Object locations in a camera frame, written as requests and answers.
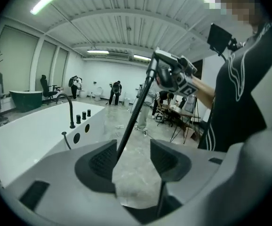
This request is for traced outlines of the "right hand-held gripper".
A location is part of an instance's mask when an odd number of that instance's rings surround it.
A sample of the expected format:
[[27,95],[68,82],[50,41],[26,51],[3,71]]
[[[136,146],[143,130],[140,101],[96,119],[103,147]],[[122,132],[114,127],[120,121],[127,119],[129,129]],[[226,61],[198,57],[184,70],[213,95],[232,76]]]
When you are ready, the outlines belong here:
[[153,57],[158,64],[169,66],[169,69],[157,69],[156,82],[162,90],[181,96],[190,96],[198,90],[192,82],[197,69],[186,57],[177,57],[160,49],[153,52]]

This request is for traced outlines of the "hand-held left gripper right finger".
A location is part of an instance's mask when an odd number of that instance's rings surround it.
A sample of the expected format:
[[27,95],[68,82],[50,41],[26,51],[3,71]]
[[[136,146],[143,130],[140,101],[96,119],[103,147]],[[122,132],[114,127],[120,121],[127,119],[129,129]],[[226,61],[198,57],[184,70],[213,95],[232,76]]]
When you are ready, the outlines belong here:
[[150,159],[163,182],[179,181],[191,170],[191,159],[182,148],[164,140],[150,141]]

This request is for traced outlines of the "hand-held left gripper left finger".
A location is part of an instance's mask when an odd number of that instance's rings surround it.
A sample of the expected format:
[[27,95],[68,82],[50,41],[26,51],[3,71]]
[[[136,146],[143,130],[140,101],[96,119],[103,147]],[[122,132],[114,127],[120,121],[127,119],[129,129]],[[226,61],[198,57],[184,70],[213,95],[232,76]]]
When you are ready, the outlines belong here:
[[117,163],[117,140],[91,144],[86,149],[74,166],[78,180],[94,192],[114,193],[112,173]]

